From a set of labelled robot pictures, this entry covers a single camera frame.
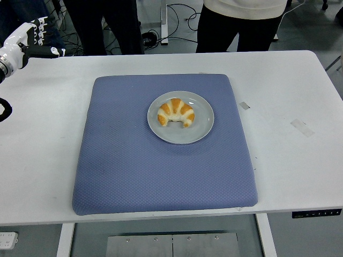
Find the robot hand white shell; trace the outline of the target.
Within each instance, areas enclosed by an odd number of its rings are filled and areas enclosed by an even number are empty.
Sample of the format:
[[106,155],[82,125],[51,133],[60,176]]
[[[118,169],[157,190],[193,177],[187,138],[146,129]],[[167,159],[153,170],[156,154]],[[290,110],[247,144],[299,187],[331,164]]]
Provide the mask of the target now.
[[24,68],[29,58],[59,58],[72,55],[72,52],[65,48],[46,45],[49,21],[51,18],[41,17],[25,22],[4,41],[1,47],[1,71],[5,77],[9,77],[17,69]]

